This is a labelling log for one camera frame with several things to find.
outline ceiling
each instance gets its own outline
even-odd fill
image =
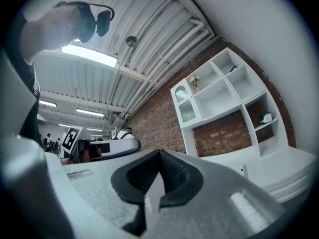
[[[24,15],[28,21],[36,20],[60,1],[75,0],[30,0],[23,9]],[[99,128],[108,133],[109,129],[114,128],[111,116],[118,117],[129,102],[135,100],[134,95],[141,85],[146,81],[143,87],[147,86],[159,74],[152,71],[161,59],[196,27],[191,19],[201,20],[209,29],[209,34],[201,42],[214,36],[206,19],[191,0],[79,1],[104,4],[114,9],[115,17],[108,33],[103,37],[94,34],[90,41],[80,45],[115,56],[118,61],[112,68],[61,53],[61,50],[38,54],[34,65],[41,86],[41,99],[57,104],[56,108],[40,105],[39,114],[51,123]],[[102,11],[94,6],[91,10],[95,17]],[[173,56],[200,34],[201,31],[193,34]],[[137,37],[136,48],[126,45],[128,36]],[[168,80],[171,73],[179,69],[180,62],[196,52],[195,48],[196,45],[190,48],[176,62],[176,66],[171,65],[166,73],[157,78],[157,82],[153,81],[154,85],[162,85]],[[83,116],[76,108],[104,113],[106,116]]]

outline red brick wall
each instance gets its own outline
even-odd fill
[[[185,153],[183,137],[179,128],[170,89],[225,47],[229,47],[240,55],[265,83],[283,117],[289,145],[296,147],[293,125],[276,87],[251,58],[233,44],[223,38],[219,38],[180,69],[147,103],[129,118],[127,125],[133,129],[134,136],[141,141],[142,149],[165,148]],[[252,118],[258,118],[261,111],[262,107],[258,103],[248,109]],[[194,128],[193,135],[198,156],[200,157],[223,154],[252,145],[248,129],[240,111]],[[273,132],[270,126],[258,131],[257,135],[259,141],[264,141],[272,136]]]

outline headphones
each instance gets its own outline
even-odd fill
[[[85,29],[86,31],[80,37],[80,42],[87,42],[91,39],[94,34],[95,26],[97,26],[98,35],[100,37],[104,36],[110,28],[110,21],[113,20],[115,16],[114,10],[106,5],[95,4],[95,3],[87,3],[81,1],[74,1],[74,2],[60,2],[54,7],[64,6],[64,5],[76,5],[78,6],[81,16],[85,19]],[[108,10],[104,10],[98,14],[97,21],[95,21],[94,15],[91,12],[90,5],[104,7]]]
[[[127,127],[125,130],[128,130],[130,134],[133,134],[133,130],[130,127]]]

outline ceiling light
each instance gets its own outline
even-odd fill
[[[90,112],[90,111],[86,111],[86,110],[82,110],[82,109],[76,109],[77,112],[79,113],[84,113],[84,114],[90,114],[90,115],[95,115],[95,116],[101,116],[104,117],[104,114],[100,114],[100,113],[95,113],[95,112]]]
[[[90,50],[90,49],[83,48],[80,46],[75,46],[75,45],[68,45],[68,46],[62,47],[61,51],[63,53],[68,53],[68,54],[79,56],[82,58],[87,58],[87,59],[105,64],[108,66],[112,66],[112,67],[115,66],[117,61],[117,58],[111,57],[101,52],[97,52],[94,50]]]
[[[43,101],[43,100],[40,100],[40,104],[56,107],[55,103],[51,103],[51,102],[47,102],[47,101]]]
[[[69,125],[63,125],[63,124],[59,124],[59,125],[61,125],[61,126],[66,126],[66,127],[71,127],[71,126],[69,126]]]
[[[87,130],[92,130],[92,131],[103,132],[103,130],[102,130],[102,129],[87,128]]]

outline shelf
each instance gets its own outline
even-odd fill
[[[261,157],[265,157],[267,155],[275,153],[279,149],[280,144],[276,141],[276,138],[274,136],[259,143],[259,151]]]
[[[245,120],[247,129],[248,129],[248,132],[249,132],[249,136],[250,136],[250,139],[251,139],[254,156],[259,158],[260,157],[260,152],[259,152],[258,139],[257,139],[257,136],[256,136],[256,132],[254,130],[253,123],[252,123],[252,121],[250,119],[249,113],[248,113],[248,111],[247,111],[247,109],[246,109],[246,107],[244,105],[241,105],[240,111],[241,111],[241,114],[242,114],[242,116],[243,116],[243,118]]]
[[[255,128],[255,131],[261,130],[264,127],[266,127],[268,125],[271,125],[272,123],[276,122],[277,120],[278,120],[278,118],[274,118],[271,122],[258,126],[258,127]]]
[[[257,98],[255,98],[253,101],[250,101],[249,103],[245,104],[245,107],[247,108],[249,117],[254,125],[255,131],[260,130],[264,128],[266,125],[260,125],[259,124],[259,116],[263,113],[271,113],[273,121],[270,122],[273,123],[277,120],[277,112],[275,109],[275,102],[270,98],[270,94],[265,92],[262,95],[259,95]]]
[[[183,122],[187,122],[187,121],[192,120],[196,117],[190,100],[187,100],[183,104],[181,104],[179,106],[179,110],[180,110],[180,114],[181,114]]]
[[[194,98],[198,104],[202,118],[205,120],[223,114],[239,104],[231,94],[225,80],[220,80],[205,90],[197,93]]]
[[[254,81],[254,77],[251,77],[250,70],[243,65],[226,75],[241,100],[260,93],[258,82]]]
[[[185,99],[188,99],[188,94],[184,86],[179,86],[175,90],[175,97],[178,104],[182,104]]]
[[[240,67],[243,65],[242,60],[238,55],[229,49],[225,49],[217,54],[211,62],[224,74],[230,73],[230,70],[236,66]]]
[[[198,81],[198,88],[200,90],[203,90],[207,88],[208,86],[216,83],[218,80],[221,79],[220,74],[217,72],[215,68],[207,61],[205,64],[203,64],[201,67],[199,67],[196,71],[194,71],[192,74],[190,74],[186,80],[189,84],[193,94],[196,93],[195,86],[189,82],[189,79],[191,77],[199,76],[200,80]]]

